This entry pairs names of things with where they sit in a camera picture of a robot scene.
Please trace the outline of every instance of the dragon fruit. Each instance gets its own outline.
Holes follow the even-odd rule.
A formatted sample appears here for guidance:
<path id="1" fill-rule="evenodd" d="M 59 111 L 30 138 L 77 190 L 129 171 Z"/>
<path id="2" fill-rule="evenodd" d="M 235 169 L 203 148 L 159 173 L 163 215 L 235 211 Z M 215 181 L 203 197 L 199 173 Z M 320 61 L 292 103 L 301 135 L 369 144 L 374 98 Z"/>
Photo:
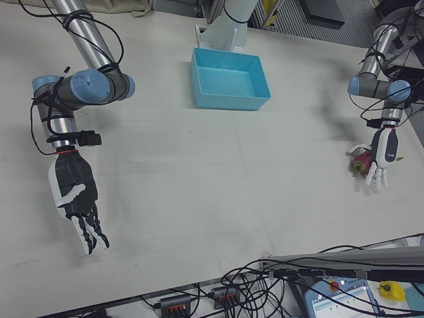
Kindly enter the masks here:
<path id="1" fill-rule="evenodd" d="M 371 168 L 371 150 L 365 150 L 362 154 L 356 155 L 351 164 L 355 174 L 366 176 Z"/>

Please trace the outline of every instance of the white table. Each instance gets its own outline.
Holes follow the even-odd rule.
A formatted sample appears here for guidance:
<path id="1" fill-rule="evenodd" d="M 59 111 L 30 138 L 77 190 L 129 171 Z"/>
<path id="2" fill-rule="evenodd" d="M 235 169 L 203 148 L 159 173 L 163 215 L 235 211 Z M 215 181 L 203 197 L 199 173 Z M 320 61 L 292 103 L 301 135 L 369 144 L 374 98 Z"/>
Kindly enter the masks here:
<path id="1" fill-rule="evenodd" d="M 2 317 L 216 278 L 261 256 L 422 231 L 424 151 L 409 123 L 398 131 L 405 159 L 390 168 L 389 189 L 365 187 L 348 170 L 346 151 L 374 133 L 346 94 L 365 50 L 249 30 L 245 52 L 261 57 L 271 100 L 257 112 L 201 110 L 189 77 L 199 20 L 95 16 L 122 36 L 121 67 L 137 91 L 76 113 L 79 128 L 103 138 L 81 153 L 93 167 L 111 242 L 86 257 L 54 208 L 52 158 L 36 151 L 29 131 L 32 78 L 85 64 L 54 19 L 0 3 Z"/>

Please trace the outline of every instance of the blue plastic tray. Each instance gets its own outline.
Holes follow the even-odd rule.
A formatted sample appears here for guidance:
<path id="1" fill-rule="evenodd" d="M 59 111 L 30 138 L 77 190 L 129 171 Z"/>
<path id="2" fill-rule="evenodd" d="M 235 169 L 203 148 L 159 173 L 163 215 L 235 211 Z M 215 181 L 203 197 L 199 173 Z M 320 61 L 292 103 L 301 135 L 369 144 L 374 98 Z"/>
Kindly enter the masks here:
<path id="1" fill-rule="evenodd" d="M 194 48 L 190 72 L 200 108 L 255 111 L 271 98 L 255 55 Z"/>

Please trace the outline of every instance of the robotic arm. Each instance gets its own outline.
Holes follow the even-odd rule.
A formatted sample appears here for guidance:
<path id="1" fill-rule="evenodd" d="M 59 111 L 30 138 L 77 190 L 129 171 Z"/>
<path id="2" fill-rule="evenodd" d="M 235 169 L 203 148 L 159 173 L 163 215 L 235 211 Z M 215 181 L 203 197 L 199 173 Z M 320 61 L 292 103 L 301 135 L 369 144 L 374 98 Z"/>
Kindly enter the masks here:
<path id="1" fill-rule="evenodd" d="M 396 127 L 415 87 L 404 80 L 381 81 L 378 80 L 378 75 L 385 67 L 386 54 L 397 37 L 407 36 L 414 39 L 415 43 L 420 40 L 417 33 L 422 34 L 421 31 L 424 30 L 422 8 L 424 0 L 418 2 L 415 8 L 394 11 L 380 23 L 374 32 L 374 43 L 365 55 L 362 69 L 351 79 L 347 89 L 351 95 L 384 100 L 381 117 L 367 120 L 368 127 L 378 129 L 371 145 L 359 144 L 350 150 L 351 154 L 371 150 L 372 165 L 366 184 L 374 182 L 377 188 L 381 188 L 382 184 L 388 187 L 387 169 L 395 162 L 398 150 Z"/>
<path id="2" fill-rule="evenodd" d="M 76 146 L 101 144 L 101 137 L 94 131 L 79 131 L 74 111 L 86 105 L 105 105 L 129 98 L 135 84 L 120 71 L 120 61 L 115 62 L 95 25 L 99 21 L 81 0 L 53 0 L 53 4 L 89 69 L 72 76 L 35 78 L 33 105 L 38 108 L 46 142 L 55 150 L 48 179 L 56 208 L 74 224 L 88 255 L 97 242 L 106 249 L 109 241 L 97 215 L 97 187 L 91 167 Z"/>

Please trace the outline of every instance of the terminal block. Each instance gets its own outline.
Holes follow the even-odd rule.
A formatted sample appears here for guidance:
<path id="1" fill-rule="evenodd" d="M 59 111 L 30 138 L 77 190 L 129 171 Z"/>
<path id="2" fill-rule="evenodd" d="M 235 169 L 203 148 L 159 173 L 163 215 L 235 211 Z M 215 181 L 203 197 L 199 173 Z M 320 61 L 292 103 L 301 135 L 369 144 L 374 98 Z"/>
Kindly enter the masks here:
<path id="1" fill-rule="evenodd" d="M 191 298 L 188 295 L 162 298 L 160 300 L 161 318 L 190 317 Z"/>
<path id="2" fill-rule="evenodd" d="M 234 307 L 240 302 L 240 291 L 234 287 L 214 288 L 212 293 L 214 309 Z"/>

